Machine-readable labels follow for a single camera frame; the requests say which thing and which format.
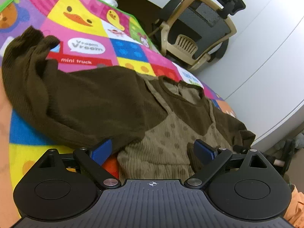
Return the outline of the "brown polka dot dress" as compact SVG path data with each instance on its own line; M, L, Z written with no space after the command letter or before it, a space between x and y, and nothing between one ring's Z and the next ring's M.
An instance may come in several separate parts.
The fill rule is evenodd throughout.
M121 66L66 73L48 58L58 44L30 27L7 46L7 97L22 119L57 145L91 148L110 139L121 181L184 181L202 168L195 140L229 150L255 140L200 86Z

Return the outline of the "orange cloth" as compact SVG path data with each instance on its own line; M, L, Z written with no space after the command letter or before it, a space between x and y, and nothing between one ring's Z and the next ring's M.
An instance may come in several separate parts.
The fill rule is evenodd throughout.
M284 219L296 228L304 228L304 194L293 185L292 199Z

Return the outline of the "colourful cartoon play mat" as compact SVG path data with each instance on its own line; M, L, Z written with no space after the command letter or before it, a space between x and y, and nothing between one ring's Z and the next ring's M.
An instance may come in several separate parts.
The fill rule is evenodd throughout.
M51 51L58 68L64 72L91 70L98 67L119 65L152 76L166 75L176 81L183 80L201 86L205 96L227 114L231 107L207 85L190 72L162 57L147 39L142 28L130 15L118 12L120 30L106 19L110 6L99 0L79 0L81 12L99 17L97 34L82 33L63 27L48 17L58 0L2 0L1 52L29 26L45 35L55 35L60 44ZM1 90L1 198L12 196L13 189L35 161L51 143L24 122Z

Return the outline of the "beige mesh office chair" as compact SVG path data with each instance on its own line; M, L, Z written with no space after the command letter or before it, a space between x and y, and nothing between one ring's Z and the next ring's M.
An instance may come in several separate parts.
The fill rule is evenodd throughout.
M237 29L230 19L243 0L169 0L149 37L160 53L192 72L225 54Z

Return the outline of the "white desk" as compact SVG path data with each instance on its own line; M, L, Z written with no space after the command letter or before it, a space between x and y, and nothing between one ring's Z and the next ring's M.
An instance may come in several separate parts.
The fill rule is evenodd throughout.
M134 15L144 30L150 31L151 24L158 18L159 11L170 0L118 0L118 8Z

